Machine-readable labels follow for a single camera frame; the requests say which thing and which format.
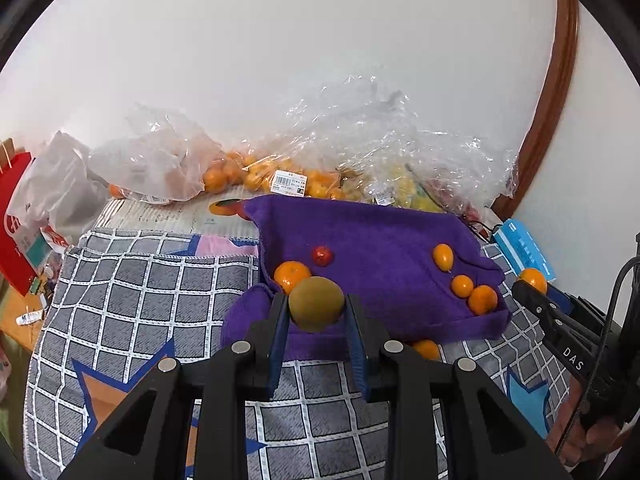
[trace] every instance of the plastic bag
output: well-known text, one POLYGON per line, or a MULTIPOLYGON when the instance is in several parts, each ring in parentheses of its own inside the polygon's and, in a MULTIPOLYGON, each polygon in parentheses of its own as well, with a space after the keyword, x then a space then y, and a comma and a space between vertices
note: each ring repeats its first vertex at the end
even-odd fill
POLYGON ((138 106, 127 121, 133 136, 105 143, 88 161, 112 185, 116 198, 166 204, 204 190, 222 192, 229 185, 220 145, 184 115, 138 106), (216 165, 220 174, 207 174, 216 165))
POLYGON ((62 132, 24 171, 6 213, 38 227, 54 250, 78 243, 109 200, 106 183, 87 168, 89 148, 62 132))
POLYGON ((383 94, 375 77, 324 86, 287 112, 289 127, 246 140, 245 186, 268 191, 275 170, 308 177, 305 194, 470 218, 516 186, 516 154, 486 139, 420 131, 401 91, 383 94))

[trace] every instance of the wooden frame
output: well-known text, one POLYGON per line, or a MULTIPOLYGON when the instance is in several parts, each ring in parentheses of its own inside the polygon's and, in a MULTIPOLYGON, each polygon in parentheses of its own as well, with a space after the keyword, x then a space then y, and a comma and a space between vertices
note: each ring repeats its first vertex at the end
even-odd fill
POLYGON ((524 138, 516 163, 518 188, 513 198, 500 195, 491 207, 502 220, 510 218, 520 205, 556 132, 574 73, 577 42, 578 0, 558 0, 556 36, 551 50, 551 61, 533 122, 524 138))

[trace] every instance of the purple cloth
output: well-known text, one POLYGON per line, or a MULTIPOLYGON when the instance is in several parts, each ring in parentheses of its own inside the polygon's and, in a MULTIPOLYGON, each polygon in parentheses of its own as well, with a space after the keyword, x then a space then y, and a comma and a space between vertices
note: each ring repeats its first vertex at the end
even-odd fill
MULTIPOLYGON (((496 291, 504 279, 453 215, 281 195, 249 200, 244 211, 260 231, 260 272, 265 283, 252 286, 231 307, 222 327, 223 346, 242 339, 252 322, 267 317, 271 298, 280 290, 271 276, 286 260, 303 262, 312 274, 334 280, 345 294, 359 296, 367 316, 379 319, 390 336, 401 341, 496 339, 510 320, 500 294, 492 313, 475 316, 466 301, 450 290, 457 274, 496 291), (442 243, 454 251, 452 272, 439 270, 431 257, 433 248, 442 243), (316 246, 328 246, 334 261, 316 266, 312 259, 316 246)), ((342 319, 316 334, 292 323, 286 360, 343 360, 347 355, 342 319)))

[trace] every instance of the red shopping bag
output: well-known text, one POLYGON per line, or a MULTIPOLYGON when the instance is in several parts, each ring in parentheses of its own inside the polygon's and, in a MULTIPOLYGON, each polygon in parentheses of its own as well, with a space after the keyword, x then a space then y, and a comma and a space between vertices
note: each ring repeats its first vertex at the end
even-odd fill
POLYGON ((4 229, 0 229, 0 272, 24 296, 36 276, 35 267, 40 263, 30 261, 27 255, 42 234, 40 230, 35 232, 24 228, 17 218, 6 214, 14 189, 31 162, 31 153, 14 154, 13 142, 10 141, 3 142, 0 148, 0 214, 4 219, 4 229))

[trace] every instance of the plaid blanket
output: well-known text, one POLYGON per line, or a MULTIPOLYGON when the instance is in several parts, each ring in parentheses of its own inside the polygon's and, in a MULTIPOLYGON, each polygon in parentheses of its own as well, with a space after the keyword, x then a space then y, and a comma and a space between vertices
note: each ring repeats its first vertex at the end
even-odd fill
MULTIPOLYGON (((226 311, 258 280, 257 259, 164 254, 186 250, 191 240, 99 230, 68 252, 28 375, 24 439, 32 477, 57 478, 90 436, 100 419, 92 396, 102 385, 126 392, 163 352, 192 362, 219 348, 226 311)), ((540 409, 551 423, 567 393, 568 374, 540 344, 535 317, 511 297, 515 275, 506 259, 494 245, 482 250, 506 272, 500 291, 513 320, 500 339, 447 344, 440 347, 441 358, 471 357, 508 395, 514 384, 523 392, 546 385, 540 409)), ((433 409, 438 476, 444 478, 439 403, 433 409)), ((198 413, 196 402, 194 418, 198 413)), ((386 404, 364 403, 348 363, 284 363, 274 399, 248 402, 245 415, 248 451, 249 442, 258 443, 247 455, 251 479, 383 478, 386 404)))

